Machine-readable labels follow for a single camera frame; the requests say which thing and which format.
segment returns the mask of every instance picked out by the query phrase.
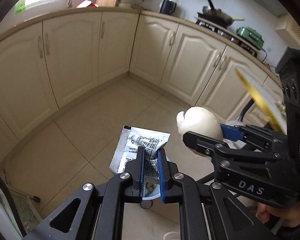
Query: human hand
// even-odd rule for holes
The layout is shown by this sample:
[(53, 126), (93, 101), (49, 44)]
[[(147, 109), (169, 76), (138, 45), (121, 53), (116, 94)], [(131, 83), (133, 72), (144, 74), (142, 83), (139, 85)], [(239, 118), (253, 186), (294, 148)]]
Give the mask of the human hand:
[(259, 203), (256, 217), (262, 222), (266, 223), (270, 219), (270, 215), (284, 218), (282, 226), (295, 228), (300, 225), (300, 201), (293, 206), (286, 209), (279, 209)]

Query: saucepan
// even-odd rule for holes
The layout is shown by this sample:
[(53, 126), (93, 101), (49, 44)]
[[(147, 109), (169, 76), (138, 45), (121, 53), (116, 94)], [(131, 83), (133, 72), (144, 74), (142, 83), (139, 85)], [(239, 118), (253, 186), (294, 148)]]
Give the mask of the saucepan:
[(231, 16), (222, 12), (221, 9), (215, 9), (211, 0), (208, 0), (208, 2), (209, 6), (203, 6), (202, 8), (203, 15), (210, 17), (213, 16), (219, 21), (224, 22), (226, 26), (232, 25), (234, 21), (244, 21), (243, 18), (232, 18)]

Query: wooden countertop edge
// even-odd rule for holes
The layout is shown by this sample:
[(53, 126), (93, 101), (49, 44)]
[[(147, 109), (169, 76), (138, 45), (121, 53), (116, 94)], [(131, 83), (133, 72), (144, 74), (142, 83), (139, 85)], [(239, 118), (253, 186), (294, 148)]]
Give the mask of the wooden countertop edge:
[(207, 35), (210, 35), (210, 36), (216, 38), (217, 40), (222, 41), (226, 45), (234, 48), (235, 50), (237, 50), (238, 52), (243, 54), (245, 57), (247, 57), (249, 60), (251, 60), (253, 63), (258, 65), (264, 72), (266, 72), (268, 74), (268, 76), (271, 79), (273, 79), (279, 86), (281, 86), (280, 80), (274, 75), (274, 73), (270, 69), (268, 69), (265, 65), (263, 65), (259, 60), (257, 60), (255, 57), (253, 57), (247, 51), (245, 51), (244, 49), (240, 48), (238, 45), (236, 45), (236, 44), (232, 43), (231, 41), (229, 41), (227, 38), (222, 37), (221, 35), (219, 35), (217, 33), (214, 33), (210, 30), (202, 28), (199, 25), (195, 24), (194, 22), (188, 21), (186, 19), (181, 19), (181, 18), (177, 18), (177, 17), (174, 17), (174, 16), (161, 14), (161, 13), (156, 13), (156, 12), (140, 11), (140, 10), (132, 9), (132, 8), (131, 9), (124, 9), (124, 8), (119, 8), (119, 7), (86, 7), (86, 8), (63, 9), (63, 10), (59, 10), (59, 11), (43, 13), (43, 14), (40, 14), (38, 16), (27, 19), (24, 22), (22, 22), (21, 24), (16, 25), (16, 26), (8, 29), (4, 33), (1, 33), (0, 34), (0, 41), (4, 40), (8, 36), (12, 35), (13, 33), (17, 32), (19, 30), (22, 30), (22, 29), (24, 29), (24, 28), (26, 28), (26, 27), (28, 27), (32, 24), (41, 22), (43, 20), (47, 20), (47, 19), (51, 19), (51, 18), (55, 18), (55, 17), (60, 17), (60, 16), (64, 16), (64, 15), (70, 15), (70, 14), (76, 14), (76, 13), (85, 13), (85, 12), (135, 13), (135, 14), (142, 14), (142, 15), (151, 16), (151, 17), (157, 17), (157, 18), (160, 18), (160, 19), (165, 19), (165, 20), (169, 20), (169, 21), (176, 22), (176, 23), (179, 23), (179, 24), (183, 24), (183, 25), (188, 26), (190, 28), (196, 29), (196, 30), (201, 31), (203, 33), (206, 33)]
[(278, 86), (281, 87), (281, 82), (279, 80), (279, 78), (270, 70), (268, 69), (264, 64), (262, 64), (259, 60), (257, 60), (255, 57), (253, 57), (250, 53), (248, 53), (247, 51), (245, 51), (244, 49), (240, 48), (237, 44), (231, 42), (230, 40), (228, 40), (227, 38), (212, 32), (206, 28), (203, 28), (197, 24), (195, 24), (194, 22), (188, 21), (186, 19), (181, 19), (181, 18), (177, 18), (171, 15), (166, 15), (166, 14), (161, 14), (161, 13), (155, 13), (155, 12), (150, 12), (150, 11), (141, 11), (140, 13), (141, 15), (145, 15), (145, 16), (152, 16), (152, 17), (157, 17), (160, 19), (165, 19), (165, 20), (169, 20), (172, 22), (176, 22), (176, 23), (180, 23), (183, 24), (185, 26), (188, 26), (190, 28), (196, 29), (198, 31), (201, 31), (207, 35), (212, 36), (213, 38), (216, 38), (219, 41), (222, 41), (223, 43), (225, 43), (226, 45), (230, 46), (231, 48), (237, 50), (238, 52), (240, 52), (242, 55), (244, 55), (245, 57), (247, 57), (249, 60), (251, 60), (253, 63), (255, 63), (257, 66), (259, 66), (264, 72), (266, 72), (268, 74), (268, 76), (277, 83)]

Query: cabinet handle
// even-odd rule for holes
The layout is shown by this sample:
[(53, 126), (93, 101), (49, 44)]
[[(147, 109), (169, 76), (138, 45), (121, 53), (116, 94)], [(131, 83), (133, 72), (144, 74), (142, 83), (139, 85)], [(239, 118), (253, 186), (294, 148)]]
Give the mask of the cabinet handle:
[(170, 41), (169, 41), (169, 46), (173, 45), (175, 38), (176, 38), (176, 32), (172, 32)]
[(101, 23), (101, 38), (103, 39), (103, 36), (105, 35), (105, 22)]
[(222, 65), (223, 65), (223, 63), (225, 62), (226, 59), (227, 59), (227, 56), (222, 57), (222, 59), (221, 59), (221, 61), (220, 61), (220, 64), (219, 64), (218, 70), (221, 70), (221, 69), (222, 69)]
[(219, 60), (220, 60), (220, 57), (221, 57), (221, 52), (218, 53), (217, 58), (216, 58), (215, 62), (212, 65), (212, 68), (216, 68), (217, 67), (217, 65), (219, 63)]
[(38, 46), (39, 46), (39, 52), (40, 52), (40, 58), (43, 58), (43, 52), (41, 49), (42, 39), (41, 36), (38, 37)]
[(49, 48), (49, 37), (48, 33), (46, 33), (46, 50), (47, 50), (47, 56), (50, 55), (50, 48)]

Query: metal screw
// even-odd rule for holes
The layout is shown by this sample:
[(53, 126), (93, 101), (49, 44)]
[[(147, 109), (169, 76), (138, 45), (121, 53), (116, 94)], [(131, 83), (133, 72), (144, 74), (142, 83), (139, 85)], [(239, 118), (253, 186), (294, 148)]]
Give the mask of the metal screw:
[(85, 191), (89, 191), (93, 188), (93, 185), (91, 183), (86, 183), (82, 186), (82, 189)]
[(129, 177), (130, 177), (130, 174), (127, 173), (127, 172), (123, 172), (123, 173), (120, 174), (120, 178), (121, 178), (121, 179), (127, 179), (127, 178), (129, 178)]
[(183, 174), (182, 173), (176, 173), (176, 174), (174, 174), (174, 178), (175, 179), (183, 179)]
[(214, 182), (214, 183), (212, 183), (212, 187), (214, 188), (214, 189), (221, 189), (221, 184), (219, 183), (219, 182)]
[(230, 166), (230, 162), (226, 161), (226, 160), (222, 160), (221, 161), (221, 165), (224, 167), (229, 167)]

